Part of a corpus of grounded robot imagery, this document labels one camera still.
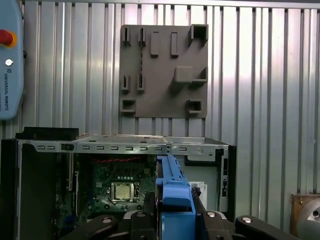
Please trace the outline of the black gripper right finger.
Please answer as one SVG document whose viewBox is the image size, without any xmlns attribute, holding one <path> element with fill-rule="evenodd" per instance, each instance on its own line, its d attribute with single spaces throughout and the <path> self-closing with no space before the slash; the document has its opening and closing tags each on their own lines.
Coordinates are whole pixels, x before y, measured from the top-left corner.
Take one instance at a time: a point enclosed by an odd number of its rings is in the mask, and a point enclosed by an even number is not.
<svg viewBox="0 0 320 240">
<path fill-rule="evenodd" d="M 218 211 L 206 211 L 198 187 L 191 188 L 195 206 L 195 238 L 197 240 L 296 240 L 286 233 L 256 217 L 243 215 L 231 222 Z"/>
</svg>

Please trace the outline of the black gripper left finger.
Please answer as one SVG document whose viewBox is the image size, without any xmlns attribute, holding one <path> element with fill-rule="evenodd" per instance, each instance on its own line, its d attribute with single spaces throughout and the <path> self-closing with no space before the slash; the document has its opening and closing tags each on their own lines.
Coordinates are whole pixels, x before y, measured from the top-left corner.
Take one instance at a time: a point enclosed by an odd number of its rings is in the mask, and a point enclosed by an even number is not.
<svg viewBox="0 0 320 240">
<path fill-rule="evenodd" d="M 129 211 L 121 220 L 113 215 L 99 215 L 64 233 L 61 240 L 156 240 L 156 195 L 145 195 L 143 208 Z"/>
</svg>

